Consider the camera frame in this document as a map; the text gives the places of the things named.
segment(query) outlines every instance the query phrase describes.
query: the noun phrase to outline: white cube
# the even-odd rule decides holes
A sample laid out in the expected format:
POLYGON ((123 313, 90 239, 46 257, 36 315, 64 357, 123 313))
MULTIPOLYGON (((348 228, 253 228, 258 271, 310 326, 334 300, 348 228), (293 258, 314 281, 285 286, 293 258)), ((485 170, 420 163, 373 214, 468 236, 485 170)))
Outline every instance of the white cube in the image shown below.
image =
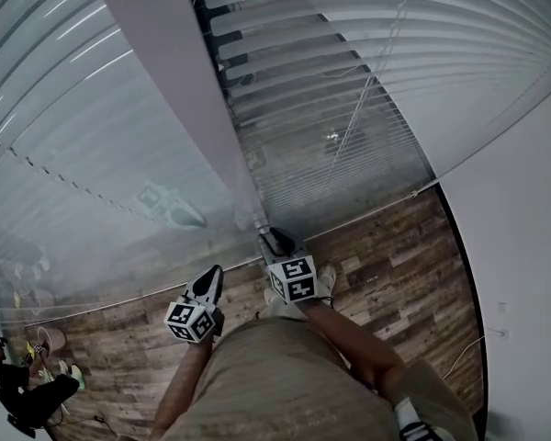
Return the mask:
POLYGON ((318 296, 316 268, 312 256, 276 263, 267 267, 272 287, 287 303, 318 296))
POLYGON ((188 343, 200 343, 213 331, 215 322, 203 305, 171 302, 163 322, 175 338, 188 343))

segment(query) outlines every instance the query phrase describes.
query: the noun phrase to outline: beige t-shirt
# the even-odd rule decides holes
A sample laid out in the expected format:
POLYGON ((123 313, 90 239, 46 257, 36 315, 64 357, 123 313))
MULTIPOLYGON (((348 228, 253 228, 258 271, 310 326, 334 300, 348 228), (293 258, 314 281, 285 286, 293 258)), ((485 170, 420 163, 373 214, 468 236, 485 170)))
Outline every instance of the beige t-shirt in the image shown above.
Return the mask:
MULTIPOLYGON (((456 441, 477 436, 462 402, 426 363, 408 370, 397 399, 456 441)), ((247 322, 224 337, 192 405, 163 437, 176 440, 398 441, 390 404, 355 380, 337 350, 307 322, 247 322)))

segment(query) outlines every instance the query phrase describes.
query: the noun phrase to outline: wooden floor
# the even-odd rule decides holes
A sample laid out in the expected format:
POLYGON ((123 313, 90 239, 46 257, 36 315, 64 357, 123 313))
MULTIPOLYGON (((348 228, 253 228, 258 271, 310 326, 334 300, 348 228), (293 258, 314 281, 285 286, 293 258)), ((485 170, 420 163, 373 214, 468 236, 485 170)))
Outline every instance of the wooden floor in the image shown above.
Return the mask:
MULTIPOLYGON (((314 239, 317 264, 332 261, 338 273, 335 308, 391 342, 412 361, 427 358, 445 374, 478 338, 471 291, 455 239, 433 190, 340 230, 314 239)), ((267 278, 259 263, 227 273, 220 302, 225 333, 263 308, 267 278)), ((56 322, 68 344, 59 357, 78 364, 87 389, 65 403, 71 412, 53 429, 60 441, 114 439, 105 425, 73 422, 103 416, 119 434, 145 439, 157 404, 187 345, 163 326, 177 291, 56 322)), ((36 329, 11 332, 26 353, 36 329)), ((50 366, 57 373, 58 357, 50 366)), ((468 409, 483 403, 479 346, 470 348, 447 379, 468 409)), ((52 424, 60 420, 55 413, 52 424)))

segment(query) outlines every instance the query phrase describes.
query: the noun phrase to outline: person in black clothing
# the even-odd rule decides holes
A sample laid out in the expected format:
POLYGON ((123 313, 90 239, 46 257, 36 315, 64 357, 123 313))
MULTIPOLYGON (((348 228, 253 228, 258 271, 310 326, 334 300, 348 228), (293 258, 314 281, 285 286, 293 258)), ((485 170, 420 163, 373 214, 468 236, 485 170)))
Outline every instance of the person in black clothing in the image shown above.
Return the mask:
POLYGON ((39 373, 49 348, 44 347, 29 367, 5 364, 5 338, 0 338, 0 402, 19 421, 31 428, 41 428, 59 406, 84 385, 79 369, 74 366, 69 376, 59 375, 53 382, 26 390, 28 379, 39 373))

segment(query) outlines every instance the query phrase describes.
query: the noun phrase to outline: black pants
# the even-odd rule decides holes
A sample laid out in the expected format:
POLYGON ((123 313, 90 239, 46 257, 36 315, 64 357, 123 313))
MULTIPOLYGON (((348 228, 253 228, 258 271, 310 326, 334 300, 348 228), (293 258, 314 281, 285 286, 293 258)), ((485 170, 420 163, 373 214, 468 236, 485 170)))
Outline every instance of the black pants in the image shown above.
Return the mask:
POLYGON ((23 413, 20 420, 31 428, 41 428, 59 406, 74 395, 80 384, 77 380, 59 375, 53 382, 25 392, 23 413))

